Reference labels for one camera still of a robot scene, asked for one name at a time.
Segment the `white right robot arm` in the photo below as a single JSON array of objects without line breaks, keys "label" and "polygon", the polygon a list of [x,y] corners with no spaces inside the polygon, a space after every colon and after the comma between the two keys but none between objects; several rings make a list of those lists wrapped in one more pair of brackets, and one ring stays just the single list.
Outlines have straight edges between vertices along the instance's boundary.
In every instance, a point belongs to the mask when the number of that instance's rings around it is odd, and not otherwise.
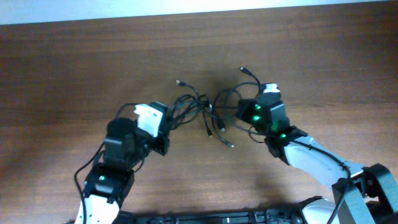
[{"label": "white right robot arm", "polygon": [[390,170],[344,159],[290,125],[280,93],[239,100],[236,117],[264,136],[274,157],[332,190],[334,202],[314,197],[300,208],[303,222],[397,223],[397,182]]}]

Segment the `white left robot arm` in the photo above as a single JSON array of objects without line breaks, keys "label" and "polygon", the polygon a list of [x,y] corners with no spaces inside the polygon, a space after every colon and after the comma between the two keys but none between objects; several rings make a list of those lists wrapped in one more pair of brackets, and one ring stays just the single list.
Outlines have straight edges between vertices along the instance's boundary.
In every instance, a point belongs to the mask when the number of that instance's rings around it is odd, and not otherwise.
[{"label": "white left robot arm", "polygon": [[93,167],[78,187],[81,202],[75,223],[113,223],[134,183],[137,164],[154,151],[166,155],[170,120],[163,118],[153,137],[136,120],[116,118],[106,127],[100,149],[88,162]]}]

